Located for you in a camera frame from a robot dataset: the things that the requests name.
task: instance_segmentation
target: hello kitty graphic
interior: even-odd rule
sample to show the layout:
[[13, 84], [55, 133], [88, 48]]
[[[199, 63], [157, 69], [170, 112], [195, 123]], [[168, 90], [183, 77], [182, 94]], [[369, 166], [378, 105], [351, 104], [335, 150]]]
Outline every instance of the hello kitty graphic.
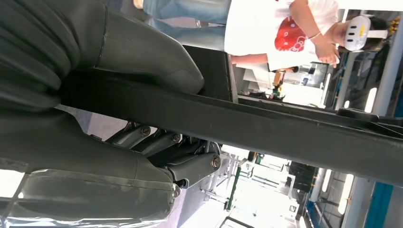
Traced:
[[304, 50], [307, 36], [298, 27], [291, 16], [286, 17], [278, 29], [274, 46], [279, 51], [300, 52]]

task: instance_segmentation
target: ceiling light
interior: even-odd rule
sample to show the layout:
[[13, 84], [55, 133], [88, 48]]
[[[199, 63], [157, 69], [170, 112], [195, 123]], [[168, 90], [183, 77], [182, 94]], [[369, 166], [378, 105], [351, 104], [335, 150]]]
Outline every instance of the ceiling light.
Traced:
[[347, 200], [350, 197], [351, 187], [353, 186], [354, 176], [352, 174], [348, 174], [345, 178], [343, 192], [341, 193], [340, 203], [338, 211], [340, 214], [345, 213], [345, 209], [347, 207]]
[[327, 191], [327, 186], [329, 185], [330, 175], [332, 174], [331, 170], [326, 170], [325, 178], [323, 179], [322, 191]]
[[344, 103], [344, 108], [349, 108], [350, 107], [350, 101], [346, 101]]
[[366, 113], [372, 112], [372, 107], [373, 107], [373, 105], [374, 105], [375, 96], [376, 96], [376, 91], [377, 91], [377, 88], [372, 88], [372, 89], [369, 91], [368, 99], [367, 99], [366, 105], [365, 105], [365, 112], [366, 112]]

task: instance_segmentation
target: metal frame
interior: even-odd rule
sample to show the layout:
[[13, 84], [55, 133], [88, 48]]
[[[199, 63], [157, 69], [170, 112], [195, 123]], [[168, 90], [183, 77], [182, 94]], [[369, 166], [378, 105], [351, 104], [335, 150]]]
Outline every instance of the metal frame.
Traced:
[[60, 95], [67, 106], [403, 185], [403, 140], [356, 129], [365, 121], [285, 106], [264, 110], [115, 76], [70, 75]]

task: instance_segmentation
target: bolt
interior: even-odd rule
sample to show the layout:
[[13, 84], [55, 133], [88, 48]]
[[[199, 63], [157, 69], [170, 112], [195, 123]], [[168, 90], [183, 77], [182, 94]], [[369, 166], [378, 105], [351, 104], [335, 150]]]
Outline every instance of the bolt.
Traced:
[[150, 128], [149, 126], [143, 127], [143, 128], [141, 128], [141, 130], [140, 130], [140, 134], [141, 134], [141, 136], [143, 136], [143, 137], [149, 136], [150, 133], [151, 133], [151, 128]]
[[181, 140], [181, 134], [174, 134], [174, 135], [172, 136], [172, 141], [173, 141], [174, 143], [179, 143], [180, 140]]
[[221, 159], [220, 157], [214, 157], [213, 160], [211, 161], [211, 166], [213, 169], [217, 170], [221, 166]]

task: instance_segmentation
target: leg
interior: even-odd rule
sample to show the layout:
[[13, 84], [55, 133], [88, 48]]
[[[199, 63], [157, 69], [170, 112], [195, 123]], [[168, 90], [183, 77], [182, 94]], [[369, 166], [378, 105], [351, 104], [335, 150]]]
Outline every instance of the leg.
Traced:
[[144, 0], [144, 11], [156, 19], [195, 18], [226, 24], [231, 0]]
[[182, 45], [224, 51], [225, 27], [180, 28], [152, 19], [148, 23]]

